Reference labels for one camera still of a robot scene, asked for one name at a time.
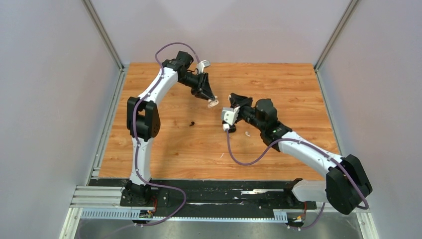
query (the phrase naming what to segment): wooden table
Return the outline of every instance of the wooden table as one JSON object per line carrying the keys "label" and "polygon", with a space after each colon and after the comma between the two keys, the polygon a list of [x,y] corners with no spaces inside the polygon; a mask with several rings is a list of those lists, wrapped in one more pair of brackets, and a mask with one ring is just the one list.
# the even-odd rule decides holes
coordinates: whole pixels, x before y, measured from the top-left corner
{"label": "wooden table", "polygon": [[[105,150],[100,177],[128,178],[132,168],[132,141],[126,129],[126,101],[138,96],[156,77],[157,63],[133,63]],[[271,98],[279,120],[316,145],[338,153],[325,105],[311,64],[212,63],[206,68],[211,88],[220,103],[207,108],[207,102],[193,97],[190,89],[176,84],[159,106],[161,129],[151,156],[153,178],[225,180],[321,180],[299,160],[271,149],[252,166],[237,165],[230,158],[226,134],[221,127],[221,108],[229,106],[230,93]],[[266,145],[259,131],[239,122],[231,135],[235,157],[250,162]]]}

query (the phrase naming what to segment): wooden tabletop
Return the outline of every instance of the wooden tabletop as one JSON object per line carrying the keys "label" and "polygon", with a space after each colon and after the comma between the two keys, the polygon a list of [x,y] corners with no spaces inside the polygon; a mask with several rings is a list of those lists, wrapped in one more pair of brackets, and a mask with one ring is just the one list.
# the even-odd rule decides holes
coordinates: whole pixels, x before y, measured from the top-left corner
{"label": "wooden tabletop", "polygon": [[[132,168],[132,141],[126,129],[126,101],[137,97],[157,76],[157,63],[132,63],[111,129],[100,177],[128,178]],[[279,120],[303,138],[338,153],[312,64],[212,63],[206,68],[219,105],[191,95],[175,84],[159,106],[161,129],[151,156],[153,178],[225,180],[321,180],[299,160],[271,149],[252,166],[237,165],[228,154],[221,125],[221,108],[230,93],[254,99],[270,98]],[[256,159],[266,145],[259,130],[244,121],[231,134],[231,148],[241,162]]]}

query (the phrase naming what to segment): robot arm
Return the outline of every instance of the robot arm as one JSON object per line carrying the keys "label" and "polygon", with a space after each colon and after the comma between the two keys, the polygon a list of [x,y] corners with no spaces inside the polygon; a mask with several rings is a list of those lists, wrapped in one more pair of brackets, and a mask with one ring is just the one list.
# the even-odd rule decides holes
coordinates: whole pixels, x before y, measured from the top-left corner
{"label": "robot arm", "polygon": [[[210,88],[208,73],[204,73],[204,67],[208,66],[207,61],[198,63],[198,73],[189,71],[193,57],[186,52],[179,51],[177,57],[172,60],[166,60],[162,63],[164,74],[158,73],[150,86],[142,92],[137,98],[130,97],[127,101],[127,129],[130,130],[133,142],[133,164],[132,173],[126,188],[135,193],[143,194],[145,183],[137,176],[137,172],[142,175],[146,181],[151,180],[150,159],[151,149],[154,138],[160,130],[160,117],[158,106],[163,100],[169,89],[180,82],[191,88],[191,93],[197,98],[208,100],[210,103],[217,103],[216,97]],[[133,130],[133,112],[136,109],[135,125],[136,135]],[[141,146],[136,154],[138,141]]]}
{"label": "robot arm", "polygon": [[364,197],[372,192],[371,184],[357,157],[343,157],[328,152],[300,137],[278,121],[277,109],[271,99],[260,99],[252,107],[252,98],[232,93],[229,101],[230,108],[224,107],[221,113],[223,129],[227,133],[236,130],[235,123],[245,120],[261,131],[260,136],[266,145],[297,158],[326,178],[325,182],[295,180],[290,190],[297,200],[330,202],[343,214],[349,214],[362,202],[358,192],[334,160],[345,168]]}

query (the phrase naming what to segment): gray wall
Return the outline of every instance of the gray wall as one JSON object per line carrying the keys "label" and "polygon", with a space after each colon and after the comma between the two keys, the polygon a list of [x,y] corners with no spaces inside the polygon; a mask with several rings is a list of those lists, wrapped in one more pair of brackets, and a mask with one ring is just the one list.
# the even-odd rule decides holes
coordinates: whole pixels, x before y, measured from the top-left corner
{"label": "gray wall", "polygon": [[321,69],[343,153],[360,157],[382,239],[421,238],[422,1],[363,0]]}
{"label": "gray wall", "polygon": [[[125,63],[191,44],[212,62],[313,62],[350,0],[93,0]],[[180,47],[166,50],[173,56]]]}
{"label": "gray wall", "polygon": [[0,238],[55,239],[117,67],[79,0],[3,0],[0,32]]}

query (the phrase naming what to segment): gray floor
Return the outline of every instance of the gray floor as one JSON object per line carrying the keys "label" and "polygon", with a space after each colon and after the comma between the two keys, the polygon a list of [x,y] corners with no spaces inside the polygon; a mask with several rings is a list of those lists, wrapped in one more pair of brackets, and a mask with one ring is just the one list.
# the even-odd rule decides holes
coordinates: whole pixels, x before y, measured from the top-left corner
{"label": "gray floor", "polygon": [[[316,217],[307,213],[307,224]],[[133,224],[123,220],[81,220],[80,234],[75,238],[104,239],[113,231]],[[107,239],[361,239],[354,214],[324,213],[311,229],[296,232],[277,223],[217,223],[169,221],[152,227],[130,227]]]}

